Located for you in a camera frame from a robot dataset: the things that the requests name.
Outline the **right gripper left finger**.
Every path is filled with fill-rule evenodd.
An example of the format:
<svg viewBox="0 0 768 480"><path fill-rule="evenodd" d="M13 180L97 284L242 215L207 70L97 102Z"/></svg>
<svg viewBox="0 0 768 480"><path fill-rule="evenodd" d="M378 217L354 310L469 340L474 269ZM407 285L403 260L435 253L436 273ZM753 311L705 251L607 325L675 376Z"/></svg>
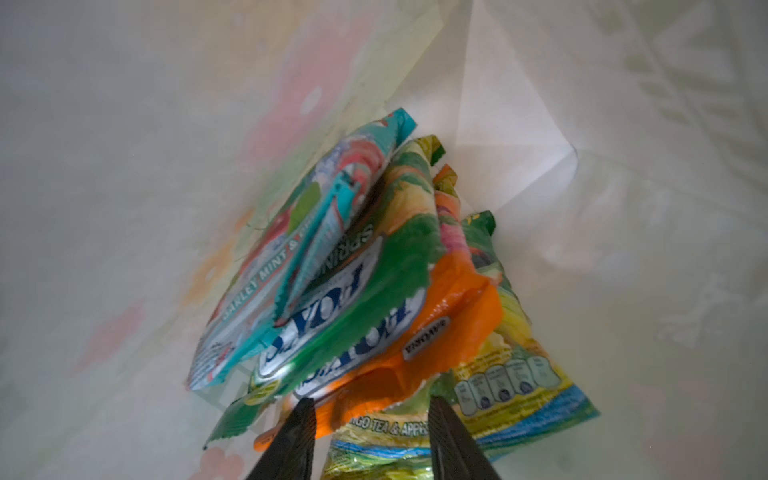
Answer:
<svg viewBox="0 0 768 480"><path fill-rule="evenodd" d="M299 401L246 480L309 480L316 436L315 402Z"/></svg>

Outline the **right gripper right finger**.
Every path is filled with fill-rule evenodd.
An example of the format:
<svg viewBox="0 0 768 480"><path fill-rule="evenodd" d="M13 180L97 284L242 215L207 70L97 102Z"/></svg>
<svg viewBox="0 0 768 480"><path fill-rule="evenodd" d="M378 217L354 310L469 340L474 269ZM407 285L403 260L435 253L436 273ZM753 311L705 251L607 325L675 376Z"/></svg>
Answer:
<svg viewBox="0 0 768 480"><path fill-rule="evenodd" d="M430 397L428 430L435 480L500 480L451 405L441 396Z"/></svg>

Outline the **yellow green candy bag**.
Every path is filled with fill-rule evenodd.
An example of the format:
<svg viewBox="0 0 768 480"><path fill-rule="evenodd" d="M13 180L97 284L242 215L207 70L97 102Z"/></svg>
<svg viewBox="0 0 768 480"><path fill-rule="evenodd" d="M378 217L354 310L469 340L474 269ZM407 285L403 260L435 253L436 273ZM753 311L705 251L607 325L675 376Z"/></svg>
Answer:
<svg viewBox="0 0 768 480"><path fill-rule="evenodd" d="M432 395L443 396L454 407L491 461L599 416L534 338L493 247L493 214L472 214L461 225L476 271L498 284L502 322L470 362L440 375L402 404L355 418L337 430L322 478L433 478L427 425Z"/></svg>

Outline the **white paper bag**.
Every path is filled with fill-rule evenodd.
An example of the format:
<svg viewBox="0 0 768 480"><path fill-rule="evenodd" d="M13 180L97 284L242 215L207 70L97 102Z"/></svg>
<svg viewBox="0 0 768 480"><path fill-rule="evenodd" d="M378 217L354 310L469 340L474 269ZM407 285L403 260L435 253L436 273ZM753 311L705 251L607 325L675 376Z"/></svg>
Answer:
<svg viewBox="0 0 768 480"><path fill-rule="evenodd" d="M763 1L5 1L1 475L241 479L185 389L311 163L433 134L598 418L508 479L767 475Z"/></svg>

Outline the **orange candy bag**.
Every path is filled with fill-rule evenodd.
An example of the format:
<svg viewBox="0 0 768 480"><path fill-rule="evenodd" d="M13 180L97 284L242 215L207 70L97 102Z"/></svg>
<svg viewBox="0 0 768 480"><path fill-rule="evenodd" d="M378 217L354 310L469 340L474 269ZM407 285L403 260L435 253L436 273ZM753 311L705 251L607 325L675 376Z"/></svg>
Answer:
<svg viewBox="0 0 768 480"><path fill-rule="evenodd" d="M309 397L322 438L357 417L401 404L437 375L471 360L500 324L499 296L491 280L476 272L459 220L457 181L449 165L433 179L446 252L425 294L404 303L283 399L281 421Z"/></svg>

